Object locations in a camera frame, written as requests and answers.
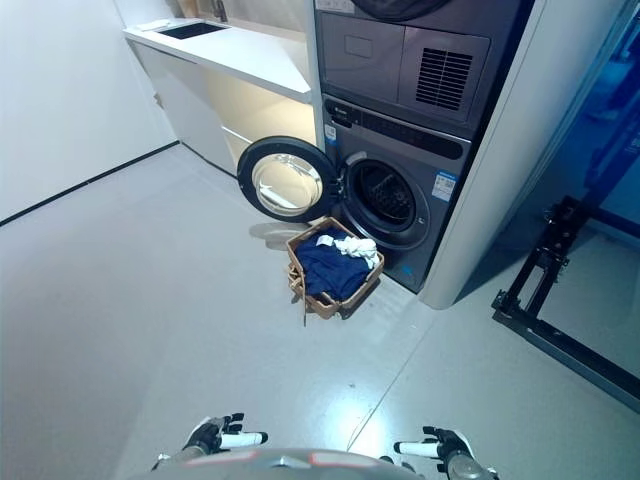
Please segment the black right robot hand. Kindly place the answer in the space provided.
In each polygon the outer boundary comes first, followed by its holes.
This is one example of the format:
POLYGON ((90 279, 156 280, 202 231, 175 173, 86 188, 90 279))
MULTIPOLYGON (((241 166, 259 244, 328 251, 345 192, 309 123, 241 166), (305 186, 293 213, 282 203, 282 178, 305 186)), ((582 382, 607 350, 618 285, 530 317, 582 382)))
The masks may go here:
POLYGON ((467 438, 457 430, 423 426, 421 441, 398 441, 393 445, 396 453, 447 462, 454 455, 473 458, 473 450, 467 438))

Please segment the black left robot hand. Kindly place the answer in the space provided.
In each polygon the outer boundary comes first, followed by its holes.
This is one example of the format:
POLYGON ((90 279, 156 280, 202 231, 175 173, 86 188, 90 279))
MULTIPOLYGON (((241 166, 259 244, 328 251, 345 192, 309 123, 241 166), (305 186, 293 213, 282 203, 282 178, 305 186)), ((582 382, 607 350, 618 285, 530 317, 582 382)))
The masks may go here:
POLYGON ((184 449, 198 448, 205 455, 263 445, 268 441, 266 432, 243 430, 245 414, 236 412, 223 417, 205 417, 197 424, 184 445, 184 449))

